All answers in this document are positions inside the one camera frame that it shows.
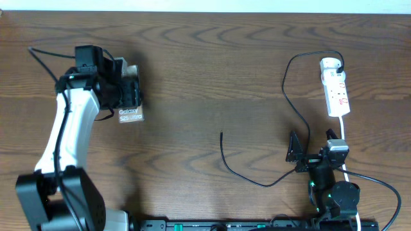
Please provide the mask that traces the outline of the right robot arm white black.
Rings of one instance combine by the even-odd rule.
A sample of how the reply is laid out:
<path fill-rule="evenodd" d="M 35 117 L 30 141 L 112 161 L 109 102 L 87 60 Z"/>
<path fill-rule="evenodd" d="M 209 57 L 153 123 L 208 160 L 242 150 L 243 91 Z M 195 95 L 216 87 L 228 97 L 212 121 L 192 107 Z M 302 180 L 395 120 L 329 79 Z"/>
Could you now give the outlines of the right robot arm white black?
<path fill-rule="evenodd" d="M 311 203 L 318 209 L 316 223 L 343 221 L 356 216 L 360 200 L 360 188 L 347 181 L 336 181 L 334 171 L 345 164 L 349 146 L 339 139 L 333 130 L 326 132 L 327 143 L 317 154 L 306 154 L 302 150 L 297 134 L 290 132 L 287 162 L 296 163 L 295 171 L 307 172 Z"/>

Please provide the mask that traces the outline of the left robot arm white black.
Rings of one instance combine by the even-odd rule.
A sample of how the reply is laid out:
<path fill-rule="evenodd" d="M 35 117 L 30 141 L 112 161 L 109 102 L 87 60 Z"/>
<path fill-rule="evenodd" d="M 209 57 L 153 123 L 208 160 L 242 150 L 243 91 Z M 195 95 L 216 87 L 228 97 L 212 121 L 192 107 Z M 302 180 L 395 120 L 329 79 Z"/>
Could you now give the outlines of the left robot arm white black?
<path fill-rule="evenodd" d="M 139 69 L 99 46 L 77 46 L 75 65 L 52 76 L 57 112 L 46 149 L 15 190 L 32 230 L 139 230 L 126 210 L 105 206 L 86 173 L 92 126 L 102 110 L 139 110 Z"/>

